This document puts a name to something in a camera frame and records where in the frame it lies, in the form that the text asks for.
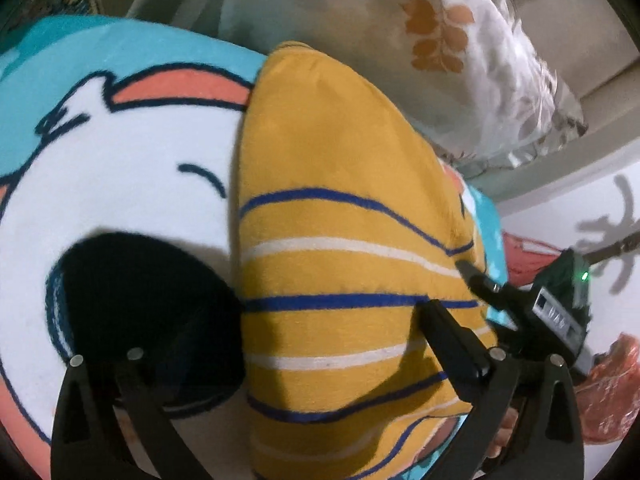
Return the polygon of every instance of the finger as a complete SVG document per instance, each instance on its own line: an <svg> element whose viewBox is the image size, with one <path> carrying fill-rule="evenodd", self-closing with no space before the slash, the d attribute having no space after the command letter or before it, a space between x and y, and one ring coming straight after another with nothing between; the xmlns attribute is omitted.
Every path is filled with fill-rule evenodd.
<svg viewBox="0 0 640 480"><path fill-rule="evenodd" d="M500 456L500 452L502 448L500 446L496 446L495 444L491 444L489 449L486 452L487 458L498 458Z"/></svg>
<svg viewBox="0 0 640 480"><path fill-rule="evenodd" d="M495 446L506 447L511 439L511 435L513 434L513 430L508 430L507 428L502 428L498 430L498 433L495 434L495 438L492 444Z"/></svg>
<svg viewBox="0 0 640 480"><path fill-rule="evenodd" d="M513 429L518 421L518 410L515 408L509 408L507 413L504 414L504 418L502 419L502 423L500 425L501 428Z"/></svg>

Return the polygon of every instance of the yellow fabric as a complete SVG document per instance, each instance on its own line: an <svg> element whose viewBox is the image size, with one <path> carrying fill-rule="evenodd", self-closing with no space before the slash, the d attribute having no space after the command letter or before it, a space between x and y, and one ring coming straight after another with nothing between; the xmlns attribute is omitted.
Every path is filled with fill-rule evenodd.
<svg viewBox="0 0 640 480"><path fill-rule="evenodd" d="M468 411L415 322L421 297L492 346L455 271L484 266L428 144L373 85L302 44L265 63L244 120L239 217L254 469L387 479Z"/></svg>

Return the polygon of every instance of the leaf pattern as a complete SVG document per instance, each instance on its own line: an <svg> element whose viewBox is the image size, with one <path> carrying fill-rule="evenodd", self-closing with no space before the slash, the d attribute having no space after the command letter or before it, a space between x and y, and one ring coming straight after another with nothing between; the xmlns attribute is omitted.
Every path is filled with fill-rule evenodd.
<svg viewBox="0 0 640 480"><path fill-rule="evenodd" d="M414 43L412 66L427 72L462 73L465 64L456 54L466 50L469 36L460 25L476 22L471 9L461 4L444 7L442 0L439 13L429 0L407 0L401 7L407 14L406 33L429 36Z"/></svg>

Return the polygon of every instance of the cartoon ear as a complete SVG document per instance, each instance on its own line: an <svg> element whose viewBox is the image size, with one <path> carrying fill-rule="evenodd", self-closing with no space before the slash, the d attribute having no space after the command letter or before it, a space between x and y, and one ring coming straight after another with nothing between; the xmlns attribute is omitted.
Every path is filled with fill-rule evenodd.
<svg viewBox="0 0 640 480"><path fill-rule="evenodd" d="M43 137L59 135L87 122L92 117L109 113L105 101L105 86L111 77L105 74L84 79L69 92L36 126Z"/></svg>

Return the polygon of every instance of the orange leaf print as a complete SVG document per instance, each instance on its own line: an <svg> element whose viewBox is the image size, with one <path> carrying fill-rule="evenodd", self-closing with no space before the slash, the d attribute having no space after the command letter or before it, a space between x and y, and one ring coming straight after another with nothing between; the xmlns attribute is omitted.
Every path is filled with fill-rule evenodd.
<svg viewBox="0 0 640 480"><path fill-rule="evenodd" d="M430 72L446 72L440 59L437 57L416 57L411 64L415 69L428 70Z"/></svg>
<svg viewBox="0 0 640 480"><path fill-rule="evenodd" d="M453 52L462 52L469 43L466 32L452 25L445 25L442 28L442 39Z"/></svg>
<svg viewBox="0 0 640 480"><path fill-rule="evenodd" d="M437 40L420 40L414 44L414 56L430 56L438 48Z"/></svg>
<svg viewBox="0 0 640 480"><path fill-rule="evenodd" d="M407 0L401 4L409 15L405 30L410 34L431 34L438 26L436 11L428 0Z"/></svg>
<svg viewBox="0 0 640 480"><path fill-rule="evenodd" d="M468 25L469 23L475 23L474 14L466 5L454 5L445 9L447 19L450 22L457 23L459 25Z"/></svg>
<svg viewBox="0 0 640 480"><path fill-rule="evenodd" d="M455 72L456 74L460 74L462 69L465 67L465 64L462 63L460 58L456 56L447 56L446 54L442 55L442 64L447 70Z"/></svg>

